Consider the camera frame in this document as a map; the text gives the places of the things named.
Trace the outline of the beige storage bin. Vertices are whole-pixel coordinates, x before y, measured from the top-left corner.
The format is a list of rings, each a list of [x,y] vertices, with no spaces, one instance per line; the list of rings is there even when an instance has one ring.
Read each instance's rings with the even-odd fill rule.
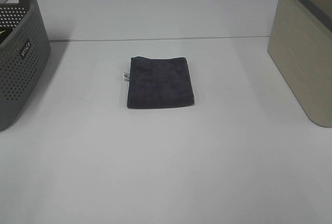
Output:
[[[278,0],[268,53],[307,117],[331,127],[331,0]]]

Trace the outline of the grey perforated plastic basket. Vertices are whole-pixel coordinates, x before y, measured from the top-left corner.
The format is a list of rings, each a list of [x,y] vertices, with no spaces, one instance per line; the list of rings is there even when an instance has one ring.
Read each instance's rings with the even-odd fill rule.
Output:
[[[37,0],[1,4],[1,29],[12,28],[1,43],[1,130],[21,114],[50,56],[50,42]]]

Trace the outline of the dark grey towel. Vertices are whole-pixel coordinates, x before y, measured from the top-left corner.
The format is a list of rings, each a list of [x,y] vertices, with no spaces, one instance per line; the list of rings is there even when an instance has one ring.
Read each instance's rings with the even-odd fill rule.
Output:
[[[131,58],[127,108],[178,108],[194,104],[186,58]]]

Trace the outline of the black item with yellow stripe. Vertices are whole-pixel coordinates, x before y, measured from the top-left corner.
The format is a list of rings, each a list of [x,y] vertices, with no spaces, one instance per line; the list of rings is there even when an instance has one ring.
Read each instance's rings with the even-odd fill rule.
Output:
[[[11,34],[12,30],[12,28],[2,28],[0,30],[0,44],[6,40],[6,38]]]

